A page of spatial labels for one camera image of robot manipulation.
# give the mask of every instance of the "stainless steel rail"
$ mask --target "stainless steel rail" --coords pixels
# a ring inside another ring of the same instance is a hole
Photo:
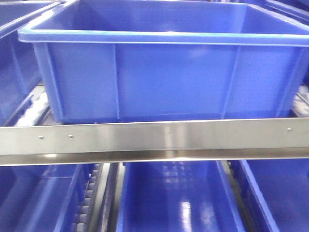
[[[309,118],[0,128],[0,165],[309,157]]]

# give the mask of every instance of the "metal bar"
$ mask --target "metal bar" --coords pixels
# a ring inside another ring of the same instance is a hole
[[[117,176],[119,163],[112,163],[110,165],[110,172],[104,192],[103,201],[101,204],[101,212],[98,220],[96,232],[108,232],[111,222],[111,214],[114,205]]]
[[[1,155],[0,166],[40,165],[96,162],[143,162],[184,160],[259,160],[308,158],[309,149],[304,148],[254,148],[217,150],[162,150],[66,153],[46,155]]]
[[[0,128],[0,165],[309,157],[309,118]]]
[[[0,128],[0,155],[309,147],[309,117]]]

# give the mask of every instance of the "blue plastic bin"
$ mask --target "blue plastic bin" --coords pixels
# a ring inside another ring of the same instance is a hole
[[[77,0],[19,35],[67,123],[282,117],[309,64],[308,26],[241,3]]]
[[[234,173],[258,232],[309,231],[309,159],[242,160]]]
[[[88,180],[83,165],[0,167],[0,231],[74,231]]]
[[[127,163],[117,232],[244,232],[219,161]]]
[[[17,29],[56,5],[51,1],[0,2],[0,125],[41,80],[33,46],[18,41]]]

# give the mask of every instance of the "metal frame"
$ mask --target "metal frame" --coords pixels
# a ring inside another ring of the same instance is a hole
[[[309,157],[309,118],[0,128],[0,165]]]

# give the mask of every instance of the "plastic crate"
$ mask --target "plastic crate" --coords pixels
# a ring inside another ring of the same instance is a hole
[[[51,1],[0,2],[0,125],[41,80],[33,46],[18,41],[17,29],[56,5]]]
[[[244,232],[219,161],[127,163],[117,232]]]
[[[256,231],[309,230],[308,170],[309,159],[240,161],[235,178]]]
[[[74,231],[88,180],[83,165],[0,167],[0,231]]]
[[[66,123],[282,117],[309,64],[308,26],[240,3],[78,0],[19,35]]]

